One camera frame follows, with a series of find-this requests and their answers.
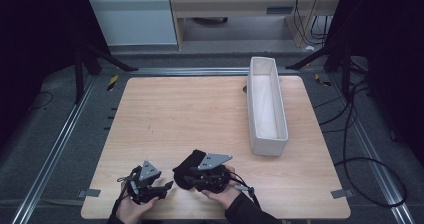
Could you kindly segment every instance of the person's arm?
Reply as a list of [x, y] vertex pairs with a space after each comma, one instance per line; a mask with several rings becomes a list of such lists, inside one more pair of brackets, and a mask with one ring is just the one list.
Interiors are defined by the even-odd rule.
[[151, 199], [145, 204], [138, 205], [128, 196], [127, 190], [124, 192], [124, 198], [121, 200], [116, 214], [109, 216], [107, 224], [137, 224], [140, 222], [142, 215], [152, 209], [159, 197]]
[[107, 220], [107, 224], [125, 224], [119, 218], [113, 214], [110, 214], [109, 220]]
[[281, 224], [281, 220], [262, 211], [244, 193], [240, 193], [225, 210], [231, 224]]
[[[225, 166], [230, 173], [235, 173], [231, 166]], [[262, 211], [241, 191], [235, 189], [237, 183], [230, 181], [221, 193], [203, 190], [202, 193], [211, 200], [219, 202], [225, 209], [225, 217], [231, 224], [281, 224], [282, 222]]]

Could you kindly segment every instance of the white box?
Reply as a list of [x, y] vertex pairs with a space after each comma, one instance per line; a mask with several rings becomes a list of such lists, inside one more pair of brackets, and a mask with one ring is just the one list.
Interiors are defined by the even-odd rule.
[[252, 153], [280, 156], [288, 133], [275, 59], [252, 57], [247, 76], [247, 106]]

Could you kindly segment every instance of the human hand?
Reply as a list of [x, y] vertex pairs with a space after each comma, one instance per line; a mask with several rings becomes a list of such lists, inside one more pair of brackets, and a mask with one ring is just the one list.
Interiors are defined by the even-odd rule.
[[151, 199], [145, 204], [138, 205], [130, 196], [128, 196], [127, 190], [124, 193], [125, 198], [122, 199], [121, 204], [116, 211], [116, 217], [119, 218], [125, 224], [136, 224], [141, 220], [141, 216], [148, 210], [152, 209], [155, 203], [159, 200], [159, 197]]
[[[235, 173], [234, 167], [224, 165], [225, 168], [227, 168], [228, 171], [231, 173], [232, 178], [236, 178], [236, 176], [233, 174]], [[202, 194], [207, 196], [211, 200], [215, 200], [219, 202], [225, 209], [228, 209], [233, 203], [233, 201], [237, 198], [237, 196], [240, 194], [241, 191], [234, 188], [234, 186], [237, 185], [235, 181], [230, 181], [228, 183], [227, 188], [221, 192], [221, 193], [213, 193], [211, 191], [203, 190]]]

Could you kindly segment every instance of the tripod leg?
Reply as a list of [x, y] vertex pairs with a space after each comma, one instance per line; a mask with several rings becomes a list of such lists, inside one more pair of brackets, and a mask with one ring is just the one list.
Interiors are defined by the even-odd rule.
[[119, 60], [115, 59], [113, 56], [108, 55], [106, 53], [103, 53], [102, 51], [100, 51], [99, 49], [95, 48], [94, 46], [91, 45], [86, 45], [85, 46], [87, 48], [88, 51], [92, 52], [93, 54], [105, 59], [106, 61], [112, 63], [113, 65], [121, 68], [124, 71], [138, 71], [138, 68], [135, 67], [130, 67], [122, 62], [120, 62]]
[[344, 53], [343, 60], [343, 70], [342, 70], [342, 93], [348, 98], [349, 96], [349, 83], [350, 83], [350, 49], [349, 46], [346, 45], [346, 50]]
[[86, 49], [80, 49], [80, 55], [84, 66], [87, 68], [90, 75], [98, 75], [102, 70], [100, 64], [97, 62], [96, 57]]
[[330, 44], [325, 45], [323, 48], [319, 49], [318, 51], [307, 56], [305, 59], [301, 60], [300, 62], [291, 66], [287, 66], [286, 69], [294, 69], [294, 70], [300, 69], [306, 66], [307, 64], [309, 64], [310, 62], [312, 62], [313, 60], [318, 59], [319, 57], [323, 55], [330, 54], [330, 52], [337, 47], [337, 44], [338, 42], [333, 41]]
[[75, 51], [74, 62], [75, 62], [75, 83], [77, 87], [77, 95], [75, 98], [75, 103], [78, 103], [81, 100], [82, 95], [84, 94], [84, 80], [83, 80], [82, 62], [80, 58], [79, 48], [77, 48]]

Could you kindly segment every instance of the black curtain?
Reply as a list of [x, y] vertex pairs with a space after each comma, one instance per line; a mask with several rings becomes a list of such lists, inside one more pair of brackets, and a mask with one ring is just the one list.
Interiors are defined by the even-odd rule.
[[73, 65], [81, 43], [110, 54], [88, 0], [0, 0], [1, 149], [44, 78]]
[[[352, 55], [368, 59], [368, 82], [375, 100], [395, 137], [424, 164], [424, 2], [363, 0], [358, 7], [359, 1], [340, 0], [329, 39], [358, 8], [343, 33], [344, 44]], [[343, 50], [331, 55], [341, 57]], [[326, 68], [334, 70], [341, 60], [327, 63]]]

